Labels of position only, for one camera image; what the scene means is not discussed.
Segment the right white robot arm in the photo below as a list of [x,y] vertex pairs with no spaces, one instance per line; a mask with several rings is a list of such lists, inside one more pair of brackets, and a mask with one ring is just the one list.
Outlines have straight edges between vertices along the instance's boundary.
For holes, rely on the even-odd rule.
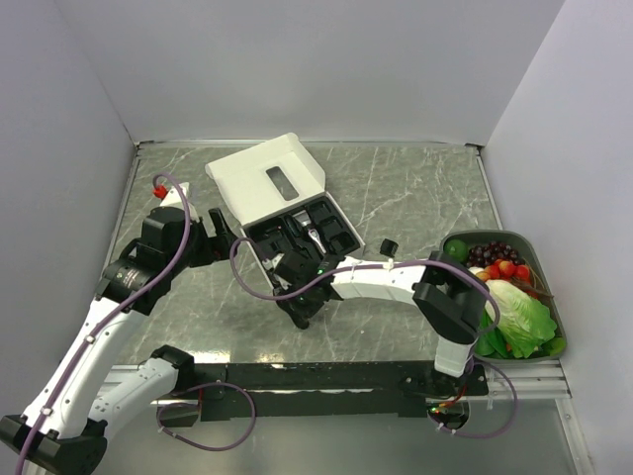
[[317,262],[288,251],[266,259],[264,268],[278,287],[278,303],[299,326],[330,300],[374,299],[418,308],[438,334],[433,386],[449,395],[466,383],[492,295],[448,254],[433,251],[426,259],[404,262],[328,255]]

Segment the black comb attachment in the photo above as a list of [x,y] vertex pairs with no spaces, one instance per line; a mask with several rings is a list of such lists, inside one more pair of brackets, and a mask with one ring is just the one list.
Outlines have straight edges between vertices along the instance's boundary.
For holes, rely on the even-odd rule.
[[384,238],[380,245],[380,254],[389,258],[394,258],[399,249],[399,245],[391,239]]

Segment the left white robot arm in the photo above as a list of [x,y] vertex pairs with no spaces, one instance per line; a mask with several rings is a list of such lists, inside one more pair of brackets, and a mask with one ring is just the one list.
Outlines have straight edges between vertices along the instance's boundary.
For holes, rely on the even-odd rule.
[[51,474],[91,474],[109,441],[150,401],[182,398],[196,383],[191,354],[155,350],[108,396],[99,393],[126,341],[188,268],[226,260],[235,233],[223,212],[210,210],[214,234],[188,201],[189,185],[158,186],[160,203],[140,234],[103,271],[87,317],[53,376],[19,414],[1,420],[1,440]]

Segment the white hair clipper kit box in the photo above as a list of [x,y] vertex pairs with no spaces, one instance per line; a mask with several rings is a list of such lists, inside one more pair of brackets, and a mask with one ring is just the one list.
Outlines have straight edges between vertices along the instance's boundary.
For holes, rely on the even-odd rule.
[[264,263],[290,250],[316,262],[323,255],[293,215],[305,210],[327,253],[360,257],[365,242],[329,192],[325,171],[295,134],[251,146],[205,165],[273,289],[283,287]]

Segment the black silver hair clipper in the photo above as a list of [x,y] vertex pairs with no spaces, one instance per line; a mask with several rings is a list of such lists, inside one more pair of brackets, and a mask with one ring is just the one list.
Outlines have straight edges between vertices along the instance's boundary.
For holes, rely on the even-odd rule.
[[310,240],[315,244],[316,248],[322,255],[327,254],[327,249],[322,242],[320,234],[313,223],[310,215],[307,211],[302,210],[293,215],[293,219],[302,227],[302,229],[306,232],[307,236]]

